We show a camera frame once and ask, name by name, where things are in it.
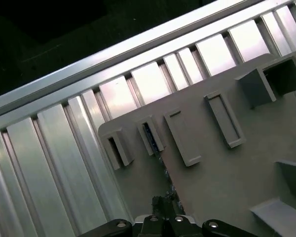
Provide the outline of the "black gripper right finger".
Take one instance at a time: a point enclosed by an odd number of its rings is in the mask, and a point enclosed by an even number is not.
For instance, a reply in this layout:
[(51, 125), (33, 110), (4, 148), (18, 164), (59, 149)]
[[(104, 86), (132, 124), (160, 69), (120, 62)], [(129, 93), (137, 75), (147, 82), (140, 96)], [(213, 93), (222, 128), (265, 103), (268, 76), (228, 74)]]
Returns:
[(166, 233), (171, 237), (239, 237), (241, 229), (226, 222), (210, 219), (201, 226), (184, 216), (173, 197), (166, 198)]

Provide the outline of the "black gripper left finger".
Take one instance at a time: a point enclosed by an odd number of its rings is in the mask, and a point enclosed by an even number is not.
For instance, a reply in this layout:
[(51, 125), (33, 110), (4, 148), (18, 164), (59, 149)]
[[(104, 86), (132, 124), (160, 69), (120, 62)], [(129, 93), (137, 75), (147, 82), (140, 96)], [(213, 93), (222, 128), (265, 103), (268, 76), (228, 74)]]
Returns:
[(114, 219), (84, 234), (82, 237), (161, 237), (165, 227), (164, 198), (152, 198), (152, 214), (135, 224)]

